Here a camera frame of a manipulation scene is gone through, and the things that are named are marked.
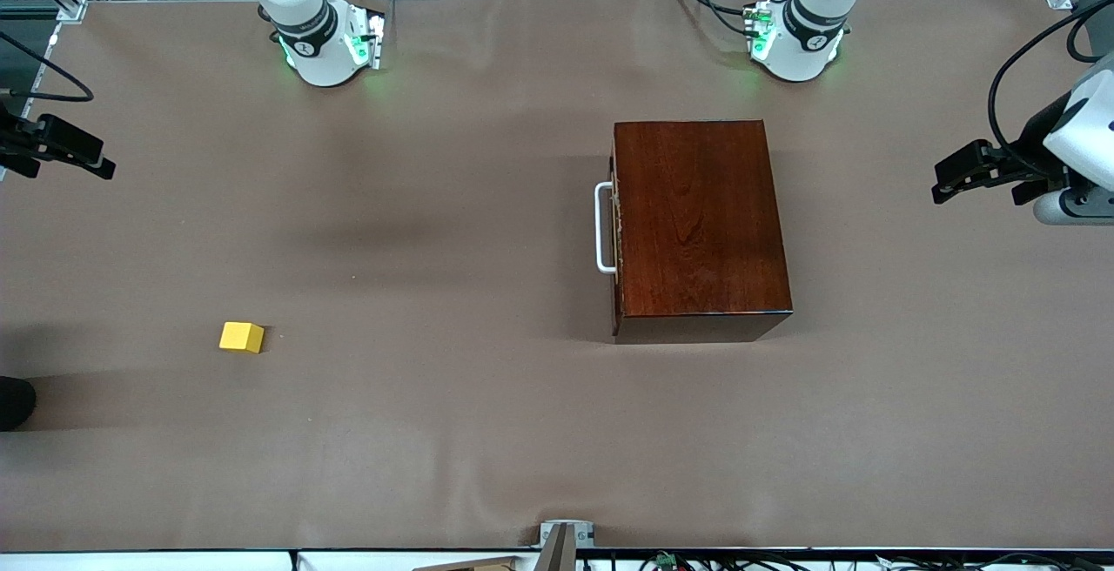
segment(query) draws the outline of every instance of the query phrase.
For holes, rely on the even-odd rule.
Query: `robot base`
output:
[[[1083,205],[1069,201],[1068,190],[1043,194],[1033,203],[1033,215],[1046,226],[1114,226],[1114,198],[1094,187]]]
[[[306,57],[286,47],[286,63],[314,86],[339,86],[351,79],[363,68],[379,68],[382,50],[383,19],[370,16],[365,9],[343,0],[326,0],[336,11],[336,31],[322,47],[317,56]]]
[[[764,66],[774,77],[788,82],[808,82],[819,76],[828,62],[836,59],[843,31],[819,51],[804,50],[800,40],[791,36],[781,22],[782,11],[789,1],[759,1],[755,6],[761,18],[755,21],[753,29],[760,36],[751,39],[751,59]]]

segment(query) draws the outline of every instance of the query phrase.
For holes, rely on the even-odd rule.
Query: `green connector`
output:
[[[345,35],[344,38],[349,42],[349,51],[352,55],[352,60],[356,63],[368,62],[368,41],[361,37],[352,37]]]
[[[676,571],[677,559],[674,558],[672,553],[665,553],[664,551],[657,554],[654,559],[654,565],[656,565],[662,571]]]

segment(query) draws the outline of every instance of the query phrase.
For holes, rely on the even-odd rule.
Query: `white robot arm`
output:
[[[760,1],[751,58],[789,82],[807,82],[836,59],[857,0]]]
[[[1014,203],[1033,203],[1051,226],[1114,225],[1114,53],[1092,66],[1069,92],[1038,111],[1018,139],[975,140],[936,165],[937,205],[977,187],[1014,186]]]
[[[336,86],[373,63],[381,16],[343,0],[258,0],[290,63],[306,82]]]

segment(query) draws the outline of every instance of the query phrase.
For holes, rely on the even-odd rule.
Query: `brown table surface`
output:
[[[0,543],[1107,547],[1114,235],[929,195],[1059,16],[861,0],[792,85],[691,1],[400,1],[384,70],[314,90],[253,3],[94,3],[55,57],[97,99],[35,109],[116,178],[0,189],[0,370],[41,395]],[[1061,36],[1022,60],[1007,134],[1081,71]],[[714,118],[766,120],[797,313],[612,345],[613,124]]]

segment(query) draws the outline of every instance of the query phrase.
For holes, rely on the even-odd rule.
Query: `metal clamp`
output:
[[[599,269],[600,274],[605,276],[613,276],[616,273],[615,266],[604,265],[604,211],[600,206],[599,190],[602,189],[615,189],[615,183],[613,181],[600,181],[596,184],[596,268]]]
[[[534,571],[576,571],[577,548],[595,547],[595,536],[596,528],[588,521],[546,521]]]

